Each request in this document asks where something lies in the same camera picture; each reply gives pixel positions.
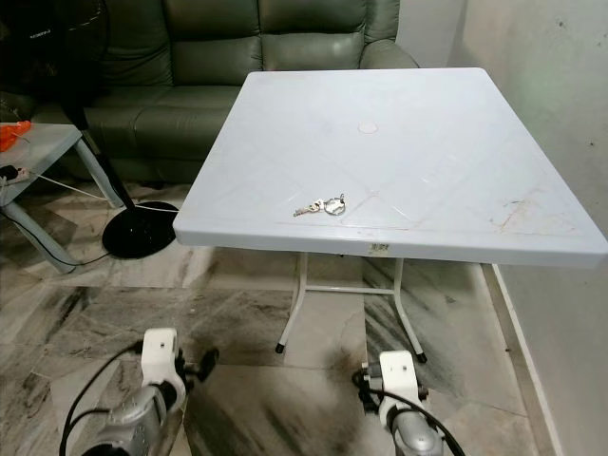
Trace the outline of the white plastic folding table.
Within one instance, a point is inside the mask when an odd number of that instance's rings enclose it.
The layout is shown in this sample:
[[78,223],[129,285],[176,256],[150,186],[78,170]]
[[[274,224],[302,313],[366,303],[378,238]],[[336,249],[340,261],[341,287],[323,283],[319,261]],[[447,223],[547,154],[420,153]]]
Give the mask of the white plastic folding table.
[[[339,194],[342,216],[293,217]],[[186,246],[608,262],[608,238],[478,66],[248,74],[173,227]]]

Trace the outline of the green leather sofa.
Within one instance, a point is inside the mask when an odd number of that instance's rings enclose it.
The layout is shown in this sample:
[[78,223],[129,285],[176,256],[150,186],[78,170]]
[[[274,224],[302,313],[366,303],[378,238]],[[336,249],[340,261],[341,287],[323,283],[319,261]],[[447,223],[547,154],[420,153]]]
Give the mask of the green leather sofa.
[[253,72],[409,68],[401,0],[0,0],[0,116],[84,130],[123,180],[188,183]]

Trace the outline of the grey side table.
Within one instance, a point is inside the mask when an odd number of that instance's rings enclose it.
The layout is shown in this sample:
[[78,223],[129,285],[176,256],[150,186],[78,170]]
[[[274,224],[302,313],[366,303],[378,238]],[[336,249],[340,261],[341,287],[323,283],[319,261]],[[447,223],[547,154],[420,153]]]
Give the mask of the grey side table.
[[70,124],[35,124],[8,152],[0,155],[1,166],[12,165],[13,168],[25,169],[27,175],[24,180],[3,183],[1,186],[3,196],[0,199],[1,214],[14,222],[19,231],[38,248],[45,259],[65,274],[77,269],[82,262],[71,256],[47,230],[28,216],[16,199],[70,149],[78,153],[80,161],[110,205],[123,208],[121,197],[110,182],[107,171],[77,127]]

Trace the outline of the white power strip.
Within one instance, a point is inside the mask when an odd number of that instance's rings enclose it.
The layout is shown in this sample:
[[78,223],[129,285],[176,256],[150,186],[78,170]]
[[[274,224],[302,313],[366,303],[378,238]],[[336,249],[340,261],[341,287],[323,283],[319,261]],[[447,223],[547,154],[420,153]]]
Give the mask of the white power strip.
[[0,177],[3,178],[3,186],[14,185],[29,178],[29,171],[23,166],[4,165],[0,166]]

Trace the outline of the orange plastic bag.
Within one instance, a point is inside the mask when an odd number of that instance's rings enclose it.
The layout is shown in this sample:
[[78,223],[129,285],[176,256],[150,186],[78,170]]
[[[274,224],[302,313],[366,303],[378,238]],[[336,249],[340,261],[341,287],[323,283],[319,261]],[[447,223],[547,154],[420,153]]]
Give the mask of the orange plastic bag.
[[31,121],[0,124],[0,153],[8,152],[18,140],[31,130]]

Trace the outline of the black pedestal fan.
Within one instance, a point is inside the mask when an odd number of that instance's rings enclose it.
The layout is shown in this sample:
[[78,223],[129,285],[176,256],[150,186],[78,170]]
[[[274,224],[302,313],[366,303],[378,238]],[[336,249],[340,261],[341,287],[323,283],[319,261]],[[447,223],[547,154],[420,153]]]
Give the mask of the black pedestal fan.
[[143,259],[177,238],[171,227],[177,209],[165,201],[151,208],[136,204],[88,135],[86,106],[103,94],[101,62],[110,39],[107,0],[91,3],[95,12],[86,19],[68,0],[0,0],[0,88],[60,105],[124,207],[104,228],[105,251],[116,259]]

